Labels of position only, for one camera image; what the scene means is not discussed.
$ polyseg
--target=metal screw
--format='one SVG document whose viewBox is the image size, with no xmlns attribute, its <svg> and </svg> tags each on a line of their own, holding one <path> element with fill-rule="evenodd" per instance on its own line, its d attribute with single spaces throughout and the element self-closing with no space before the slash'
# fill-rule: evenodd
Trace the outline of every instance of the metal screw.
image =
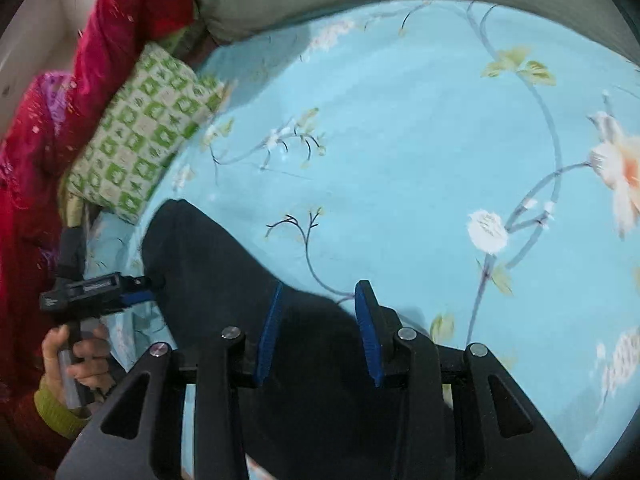
<svg viewBox="0 0 640 480">
<path fill-rule="evenodd" d="M 402 339 L 402 341 L 413 341 L 418 335 L 413 328 L 405 327 L 398 330 L 398 337 Z"/>
<path fill-rule="evenodd" d="M 482 343 L 473 343 L 469 347 L 469 350 L 471 351 L 472 355 L 475 355 L 476 357 L 484 357 L 489 352 L 486 349 L 486 346 L 484 346 Z"/>
<path fill-rule="evenodd" d="M 241 334 L 237 326 L 228 326 L 222 331 L 222 339 L 235 339 Z"/>
<path fill-rule="evenodd" d="M 167 343 L 156 343 L 155 345 L 151 345 L 149 349 L 149 353 L 153 357 L 160 357 L 166 354 L 169 351 L 169 345 Z"/>
</svg>

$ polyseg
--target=flower print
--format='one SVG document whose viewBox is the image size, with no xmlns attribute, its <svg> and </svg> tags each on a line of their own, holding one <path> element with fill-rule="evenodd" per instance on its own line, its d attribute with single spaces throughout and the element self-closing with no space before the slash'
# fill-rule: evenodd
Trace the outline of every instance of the flower print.
<svg viewBox="0 0 640 480">
<path fill-rule="evenodd" d="M 338 38 L 347 34 L 356 24 L 353 20 L 339 20 L 321 29 L 318 35 L 311 40 L 302 59 L 308 60 L 308 55 L 315 50 L 328 51 L 338 44 Z"/>
<path fill-rule="evenodd" d="M 640 215 L 640 137 L 626 136 L 618 121 L 605 112 L 590 119 L 602 141 L 591 150 L 591 167 L 613 191 L 613 215 L 624 238 Z"/>
<path fill-rule="evenodd" d="M 466 229 L 473 245 L 478 249 L 488 254 L 496 254 L 507 246 L 509 234 L 496 213 L 480 210 L 469 215 L 469 218 Z"/>
<path fill-rule="evenodd" d="M 182 189 L 194 176 L 196 176 L 196 174 L 191 171 L 191 166 L 189 164 L 184 166 L 174 177 L 174 191 Z"/>
<path fill-rule="evenodd" d="M 290 120 L 287 124 L 278 130 L 271 130 L 266 139 L 264 139 L 264 145 L 267 150 L 272 151 L 278 143 L 282 142 L 282 138 L 288 136 L 294 131 L 296 125 L 295 120 Z"/>
<path fill-rule="evenodd" d="M 618 387 L 626 384 L 638 367 L 640 359 L 640 328 L 622 333 L 613 351 L 611 362 L 602 373 L 602 395 L 615 394 Z"/>
</svg>

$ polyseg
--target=white wall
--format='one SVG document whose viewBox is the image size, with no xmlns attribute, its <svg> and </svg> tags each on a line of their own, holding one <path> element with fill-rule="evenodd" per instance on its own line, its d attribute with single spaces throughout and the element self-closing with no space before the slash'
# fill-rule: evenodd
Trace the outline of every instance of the white wall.
<svg viewBox="0 0 640 480">
<path fill-rule="evenodd" d="M 25 0 L 0 38 L 0 139 L 34 76 L 69 70 L 95 0 Z"/>
</svg>

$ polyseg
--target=light blue bedsheet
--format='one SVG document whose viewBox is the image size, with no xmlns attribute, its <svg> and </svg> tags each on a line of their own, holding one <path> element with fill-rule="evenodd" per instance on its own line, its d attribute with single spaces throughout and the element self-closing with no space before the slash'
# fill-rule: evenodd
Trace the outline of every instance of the light blue bedsheet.
<svg viewBox="0 0 640 480">
<path fill-rule="evenodd" d="M 202 71 L 237 81 L 227 110 L 139 225 L 100 217 L 88 274 L 142 273 L 154 212 L 185 198 L 289 285 L 340 299 L 370 280 L 438 342 L 484 342 L 593 472 L 640 402 L 638 69 L 524 12 L 401 0 Z M 171 341 L 150 305 L 109 324 L 126 367 Z"/>
</svg>

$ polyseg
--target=finger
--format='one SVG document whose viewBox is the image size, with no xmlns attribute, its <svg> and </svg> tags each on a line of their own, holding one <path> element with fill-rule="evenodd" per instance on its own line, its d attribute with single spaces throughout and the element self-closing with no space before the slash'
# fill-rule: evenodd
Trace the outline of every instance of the finger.
<svg viewBox="0 0 640 480">
<path fill-rule="evenodd" d="M 104 339 L 83 339 L 74 345 L 74 354 L 85 359 L 94 357 L 107 357 L 111 353 L 108 341 Z"/>
<path fill-rule="evenodd" d="M 78 379 L 78 382 L 88 386 L 92 390 L 100 388 L 103 393 L 109 391 L 109 389 L 115 384 L 113 377 L 109 374 L 93 375 L 84 379 Z"/>
<path fill-rule="evenodd" d="M 66 340 L 69 339 L 69 327 L 52 328 L 42 341 L 42 360 L 44 361 L 45 377 L 49 381 L 61 381 L 58 352 Z"/>
<path fill-rule="evenodd" d="M 66 373 L 70 377 L 80 380 L 93 375 L 105 374 L 108 370 L 109 364 L 106 359 L 90 359 L 89 361 L 69 366 L 66 369 Z"/>
<path fill-rule="evenodd" d="M 94 328 L 94 336 L 98 339 L 108 339 L 109 331 L 107 330 L 107 327 L 100 323 L 96 328 Z"/>
</svg>

